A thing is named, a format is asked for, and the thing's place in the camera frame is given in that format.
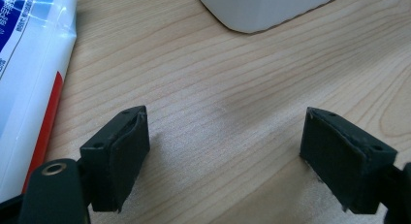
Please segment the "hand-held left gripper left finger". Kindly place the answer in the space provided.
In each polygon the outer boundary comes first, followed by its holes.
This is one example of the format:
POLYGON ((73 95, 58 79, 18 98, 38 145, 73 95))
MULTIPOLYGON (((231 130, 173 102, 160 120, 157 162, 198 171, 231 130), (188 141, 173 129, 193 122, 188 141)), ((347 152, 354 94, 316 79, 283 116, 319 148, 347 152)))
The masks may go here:
POLYGON ((118 113, 80 148, 94 211, 121 211, 149 150, 146 106, 118 113))

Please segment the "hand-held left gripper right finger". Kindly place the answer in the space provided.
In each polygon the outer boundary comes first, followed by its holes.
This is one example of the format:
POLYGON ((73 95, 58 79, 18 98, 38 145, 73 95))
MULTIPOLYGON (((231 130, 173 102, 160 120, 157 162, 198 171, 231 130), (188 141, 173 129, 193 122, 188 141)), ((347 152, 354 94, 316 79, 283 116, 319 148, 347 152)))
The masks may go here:
POLYGON ((396 155, 395 149, 338 114, 306 110, 300 157, 344 208, 356 214, 377 211, 379 178, 396 155))

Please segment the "white and blue toothpaste tube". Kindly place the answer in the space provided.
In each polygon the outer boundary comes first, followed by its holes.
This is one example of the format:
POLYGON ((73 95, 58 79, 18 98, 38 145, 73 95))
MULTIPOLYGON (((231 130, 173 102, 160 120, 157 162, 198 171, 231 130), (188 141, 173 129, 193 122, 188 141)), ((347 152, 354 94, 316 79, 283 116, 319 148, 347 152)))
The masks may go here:
POLYGON ((77 38, 78 0, 0 0, 0 203, 45 160, 77 38))

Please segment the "white plastic toothbrush holder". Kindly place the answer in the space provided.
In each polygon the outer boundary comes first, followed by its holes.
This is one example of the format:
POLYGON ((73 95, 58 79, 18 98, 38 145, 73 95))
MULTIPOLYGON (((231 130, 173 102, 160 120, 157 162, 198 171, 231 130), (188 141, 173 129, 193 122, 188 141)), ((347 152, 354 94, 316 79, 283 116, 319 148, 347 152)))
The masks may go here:
POLYGON ((226 27, 241 33, 264 31, 333 0, 200 0, 226 27))

